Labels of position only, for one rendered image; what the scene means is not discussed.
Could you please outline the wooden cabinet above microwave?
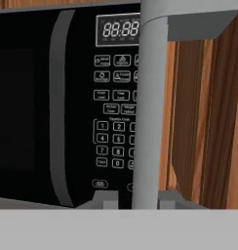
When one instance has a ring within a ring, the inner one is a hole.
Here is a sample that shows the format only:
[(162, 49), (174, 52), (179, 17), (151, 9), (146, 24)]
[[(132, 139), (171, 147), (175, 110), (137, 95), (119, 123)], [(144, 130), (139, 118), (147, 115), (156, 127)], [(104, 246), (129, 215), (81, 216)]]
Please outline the wooden cabinet above microwave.
[(65, 6), (74, 4), (84, 4), (90, 2), (136, 2), (138, 0), (0, 0), (0, 10), (30, 8), (30, 7), (50, 7)]

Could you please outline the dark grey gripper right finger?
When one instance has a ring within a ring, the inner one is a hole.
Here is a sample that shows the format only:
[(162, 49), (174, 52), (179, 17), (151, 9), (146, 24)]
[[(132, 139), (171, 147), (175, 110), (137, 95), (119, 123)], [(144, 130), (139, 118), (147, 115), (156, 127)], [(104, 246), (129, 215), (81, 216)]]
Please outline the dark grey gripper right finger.
[(204, 206), (184, 199), (176, 190), (160, 190), (157, 207), (159, 209), (204, 209)]

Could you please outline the wooden cabinet door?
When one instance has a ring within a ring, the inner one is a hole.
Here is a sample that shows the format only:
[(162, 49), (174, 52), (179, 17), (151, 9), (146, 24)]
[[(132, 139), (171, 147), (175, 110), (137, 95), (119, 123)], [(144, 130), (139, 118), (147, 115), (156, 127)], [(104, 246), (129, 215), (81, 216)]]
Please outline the wooden cabinet door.
[(159, 188), (238, 209), (238, 15), (216, 39), (168, 44)]

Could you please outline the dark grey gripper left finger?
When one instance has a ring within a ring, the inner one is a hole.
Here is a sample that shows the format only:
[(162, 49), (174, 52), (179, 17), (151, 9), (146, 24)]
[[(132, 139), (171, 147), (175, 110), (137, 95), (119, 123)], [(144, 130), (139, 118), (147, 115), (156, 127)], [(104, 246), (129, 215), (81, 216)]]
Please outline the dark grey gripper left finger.
[(79, 210), (117, 210), (119, 205), (116, 190), (96, 190), (91, 201), (78, 206)]

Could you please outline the black microwave oven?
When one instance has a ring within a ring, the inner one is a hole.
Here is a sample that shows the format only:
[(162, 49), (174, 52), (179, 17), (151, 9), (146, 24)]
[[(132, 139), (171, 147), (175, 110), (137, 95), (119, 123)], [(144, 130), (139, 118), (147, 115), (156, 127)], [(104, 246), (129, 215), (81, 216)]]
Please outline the black microwave oven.
[(61, 11), (65, 175), (73, 207), (96, 190), (132, 206), (140, 1), (0, 10), (0, 197), (61, 206), (50, 172), (49, 51)]

